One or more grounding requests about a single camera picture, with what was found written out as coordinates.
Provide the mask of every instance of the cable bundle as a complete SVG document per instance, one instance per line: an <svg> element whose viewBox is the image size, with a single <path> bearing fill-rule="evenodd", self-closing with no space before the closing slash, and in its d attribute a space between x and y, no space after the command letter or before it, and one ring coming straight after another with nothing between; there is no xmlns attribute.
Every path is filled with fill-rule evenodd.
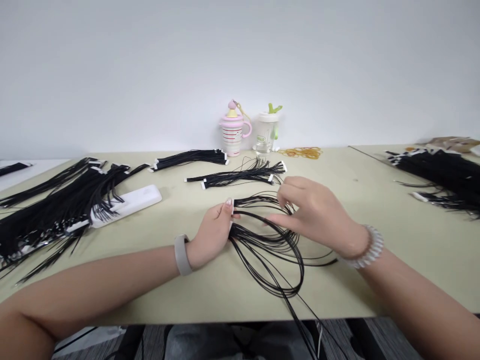
<svg viewBox="0 0 480 360"><path fill-rule="evenodd" d="M17 162L13 165L0 167L0 177L4 176L4 175L7 175L7 174L10 174L10 173L14 173L14 172L19 171L19 170L29 168L31 166L33 166L33 164L31 164L31 163Z"/></svg>
<svg viewBox="0 0 480 360"><path fill-rule="evenodd" d="M186 165L197 161L221 165L228 165L229 163L229 160L227 160L227 154L220 149L190 150L165 158L156 159L155 165L150 168L150 172L153 173L172 166Z"/></svg>
<svg viewBox="0 0 480 360"><path fill-rule="evenodd" d="M292 215L295 210L292 206L286 205L285 208L281 208L280 204L275 196L274 191L263 191L258 194L255 194L249 198L244 199L236 199L234 201L234 206L236 208L241 208L242 210L236 209L233 213L240 214L248 217L255 218L265 225L270 227L274 230L274 234L270 235L259 235L251 230L248 230L244 226L233 223L229 233L229 240L233 244L237 254L240 256L242 263L245 265L248 272L251 274L253 279L266 291L270 294L275 295L278 298L282 298L285 300L288 309L295 321L298 330L305 342L308 351L312 359L317 359L317 354L315 353L315 348L313 344L310 343L308 335L306 333L305 328L302 326L300 319L298 318L297 314L295 313L294 308L292 307L289 298L297 296L299 291L302 287L302 283L304 281L305 276L305 266L313 266L313 267L324 267L331 264L336 263L338 260L333 259L326 263L310 263L306 264L305 260L319 260L329 256L332 251L327 253L326 255L319 256L319 257L312 257L312 258L303 258L302 254L300 253L297 244L299 242L299 235L291 230L282 229L278 225L274 224L273 222L261 217L257 214L245 211L243 209L248 208L270 208L275 209L278 211L283 212L287 215ZM260 271L256 270L254 266L249 262L247 257L244 255L242 251L242 247L239 244L242 244L244 248L246 248L250 253L253 254L256 260L258 260L262 267L268 272L269 277L265 278L261 275ZM280 271L259 251L267 252L268 254L287 261L289 263L297 264L299 270L299 280L294 285L291 285L290 282L280 273ZM281 285L278 281L276 274L279 274L281 278L286 282L287 285ZM313 310L307 305L307 303L302 299L300 295L298 295L303 303L308 307L311 313L315 316L315 318L320 321L320 319L315 315Z"/></svg>
<svg viewBox="0 0 480 360"><path fill-rule="evenodd" d="M430 181L426 185L402 183L413 188L435 188L436 191L414 192L412 195L445 209L466 211L480 219L480 165L460 154L434 149L415 149L392 155L388 160L397 168Z"/></svg>
<svg viewBox="0 0 480 360"><path fill-rule="evenodd" d="M40 185L0 199L0 208L10 208L48 190L58 189L62 185L67 184L71 180L83 174L85 171L87 171L89 167L93 165L100 166L101 162L95 158L85 157L76 164L63 170L62 172L41 183Z"/></svg>
<svg viewBox="0 0 480 360"><path fill-rule="evenodd" d="M72 254L87 225L92 224L92 215L102 220L117 215L112 208L123 200L115 187L149 166L143 164L132 172L128 172L128 165L113 164L107 172L90 166L67 186L0 219L0 272L13 269L37 251L55 244L51 248L54 252L20 280L25 282L55 263L71 246Z"/></svg>
<svg viewBox="0 0 480 360"><path fill-rule="evenodd" d="M219 188L229 186L237 181L245 180L252 182L262 182L268 183L270 185L281 184L282 179L279 174L287 172L287 167L283 161L277 162L274 166L269 167L270 161L262 160L260 157L257 157L254 160L254 163L246 170L236 171L224 171L217 172L210 175L189 177L185 179L185 182L197 182L201 181L202 189L207 188Z"/></svg>

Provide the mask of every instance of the right hand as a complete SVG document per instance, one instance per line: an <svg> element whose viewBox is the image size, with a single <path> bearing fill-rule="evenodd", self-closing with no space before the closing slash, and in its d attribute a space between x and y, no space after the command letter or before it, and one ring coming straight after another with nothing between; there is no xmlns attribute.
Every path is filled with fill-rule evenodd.
<svg viewBox="0 0 480 360"><path fill-rule="evenodd" d="M369 244L369 232L350 218L333 192L318 182L300 176L287 176L277 193L283 208L294 204L293 215L271 214L268 220L353 259Z"/></svg>

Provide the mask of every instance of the black wire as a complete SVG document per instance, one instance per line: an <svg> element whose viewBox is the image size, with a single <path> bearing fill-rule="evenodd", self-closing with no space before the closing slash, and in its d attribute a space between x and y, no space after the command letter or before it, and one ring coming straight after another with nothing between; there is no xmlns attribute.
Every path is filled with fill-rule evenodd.
<svg viewBox="0 0 480 360"><path fill-rule="evenodd" d="M304 281L304 276L305 276L305 266L308 266L307 264L304 263L304 258L302 257L302 254L300 250L297 247L298 241L300 236L288 229L283 229L276 225L275 223L269 221L268 219L261 217L255 213L251 213L248 211L244 211L244 209L248 208L268 208L268 209L275 209L278 210L286 215L292 215L295 212L295 209L287 204L284 208L280 207L280 204L274 195L274 191L263 191L259 192L257 194L254 194L253 196L250 196L248 198L243 198L243 199L235 199L234 200L234 206L237 208L233 213L234 214L241 214L244 216L252 217L254 219L257 219L261 222L263 222L265 225L270 227L272 230L274 230L275 234L268 234L268 235L261 235L261 234L256 234L251 230L248 230L244 226L238 224L238 223L233 223L232 227L230 229L229 233L229 239L231 243L233 244L233 247L235 248L235 251L237 252L238 256L240 257L240 260L242 261L243 265L245 268L248 270L250 275L253 277L253 279L267 292L270 294L284 299L288 310L293 318L293 321L295 322L299 332L300 336L302 337L305 346L310 353L310 356L312 359L317 359L317 353L315 351L315 346L309 341L309 336L306 333L302 322L298 318L297 314L295 313L295 310L290 303L289 298L292 298L294 296L301 296L299 295L300 289L302 287L303 281ZM243 245L255 258L256 260L259 261L263 269L265 269L269 275L268 278L265 278L257 269L254 268L254 266L249 262L247 257L244 255L241 247L239 246L239 243ZM299 269L299 279L295 284L291 284L287 279L280 273L280 271L268 260L263 254L259 252L259 250L264 251L271 256L274 256L276 258L282 259L284 261L287 261L289 263L297 264L298 269ZM331 254L332 251L330 251L328 254L319 256L317 258L311 257L308 258L309 260L315 260L315 259L322 259ZM309 264L310 266L329 266L337 262L337 259L333 259L331 261L328 261L326 263L317 263L317 264ZM277 280L274 272L280 274L280 276L285 280L285 282L288 284L288 286L285 285L280 285L279 281ZM318 319L317 315L313 312L313 310L307 305L308 309L311 311L311 313L315 316L317 320ZM340 348L342 354L345 356L347 359L346 354L344 353L343 349L340 347L340 345L337 343L335 339L333 339L336 343L336 345Z"/></svg>
<svg viewBox="0 0 480 360"><path fill-rule="evenodd" d="M254 163L245 170L242 170L243 166L245 165L242 163L242 165L237 168L240 170L223 171L204 176L189 177L186 179L186 181L188 183L201 181L203 182L202 187L205 189L230 186L233 183L241 180L247 182L262 182L270 185L282 183L280 174L284 174L286 172L284 163L282 161L276 163L272 167L270 167L270 161L264 160L260 157L251 159L246 163L251 161L254 161Z"/></svg>
<svg viewBox="0 0 480 360"><path fill-rule="evenodd" d="M443 150L415 149L396 154L388 160L398 169L427 179L428 184L408 184L411 188L434 188L435 192L417 192L428 202L449 211L465 211L480 219L480 165L460 154Z"/></svg>
<svg viewBox="0 0 480 360"><path fill-rule="evenodd" d="M11 174L11 173L14 173L14 172L17 172L19 170L23 170L23 169L26 169L26 168L29 168L31 167L32 164L26 164L26 163L23 163L23 162L17 162L13 165L7 165L7 166L3 166L3 167L0 167L0 177L1 176L4 176L4 175L7 175L7 174Z"/></svg>
<svg viewBox="0 0 480 360"><path fill-rule="evenodd" d="M112 164L105 172L101 170L104 164L98 161L92 163L85 158L77 163L77 167L86 166L86 170L75 179L68 180L69 184L0 219L0 260L6 263L0 268L0 273L17 267L48 247L47 251L52 253L20 280L20 283L24 283L53 265L67 251L73 254L87 233L88 225L93 223L92 217L107 222L118 215L111 210L114 201L117 201L115 204L123 202L115 193L116 186L150 166L142 164L128 172L128 165ZM77 171L75 166L69 169ZM67 174L63 171L60 174L63 174L64 180L65 176L70 176L70 172ZM83 227L70 229L78 223L84 223ZM25 246L30 247L30 252L22 253Z"/></svg>
<svg viewBox="0 0 480 360"><path fill-rule="evenodd" d="M54 354L55 354L55 353L58 353L59 351L65 349L66 347L69 347L69 346L72 345L74 342L80 340L81 338L83 338L84 336L90 334L93 330L96 330L96 329L98 329L98 328L99 328L98 326L95 326L95 327L91 328L90 330L84 332L82 335L76 337L76 338L73 339L72 341L70 341L70 342L66 343L65 345L63 345L63 346L55 349L55 351L54 351L53 353L54 353Z"/></svg>
<svg viewBox="0 0 480 360"><path fill-rule="evenodd" d="M172 156L159 158L156 160L154 166L151 167L150 170L152 172L156 172L162 169L191 164L197 161L221 165L226 165L228 163L227 155L220 149L190 150Z"/></svg>

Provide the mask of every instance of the pink water bottle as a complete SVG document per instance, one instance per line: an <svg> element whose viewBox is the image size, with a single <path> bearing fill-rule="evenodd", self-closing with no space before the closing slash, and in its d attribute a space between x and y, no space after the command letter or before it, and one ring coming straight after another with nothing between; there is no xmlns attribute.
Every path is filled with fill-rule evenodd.
<svg viewBox="0 0 480 360"><path fill-rule="evenodd" d="M222 116L222 122L220 123L223 136L223 151L226 152L227 156L235 157L240 155L242 138L246 138L252 133L252 125L244 121L242 115L237 114L235 101L230 101L228 108L228 113ZM248 126L248 133L246 134L242 133L244 125Z"/></svg>

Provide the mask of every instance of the gray wristband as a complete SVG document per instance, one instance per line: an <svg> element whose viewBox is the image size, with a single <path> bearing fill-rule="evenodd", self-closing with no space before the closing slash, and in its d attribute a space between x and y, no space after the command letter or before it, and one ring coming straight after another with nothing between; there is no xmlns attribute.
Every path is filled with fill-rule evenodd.
<svg viewBox="0 0 480 360"><path fill-rule="evenodd" d="M178 235L175 238L176 266L182 276L190 275L193 272L189 263L189 258L187 257L187 247L185 246L189 241L189 237L185 234Z"/></svg>

